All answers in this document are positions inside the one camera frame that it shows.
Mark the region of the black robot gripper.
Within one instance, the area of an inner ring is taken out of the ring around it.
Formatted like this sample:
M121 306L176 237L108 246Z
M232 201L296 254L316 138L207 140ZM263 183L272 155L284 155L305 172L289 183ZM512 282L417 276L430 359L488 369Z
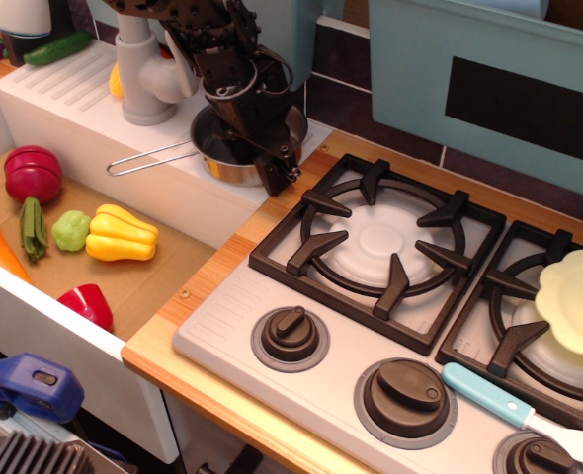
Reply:
M207 107L243 136L259 132L293 106L292 69L263 45L217 46L194 53L193 59ZM288 165L270 154L260 154L254 165L270 197L278 196L301 175L296 164Z

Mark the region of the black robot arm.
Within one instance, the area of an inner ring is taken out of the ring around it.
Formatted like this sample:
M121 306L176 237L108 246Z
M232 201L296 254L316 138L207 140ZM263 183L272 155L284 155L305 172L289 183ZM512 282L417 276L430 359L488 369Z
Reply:
M307 120L292 99L288 62L259 41L256 13L241 1L112 1L123 18L160 23L175 55L202 79L208 106L190 139L208 168L254 170L271 196L298 175Z

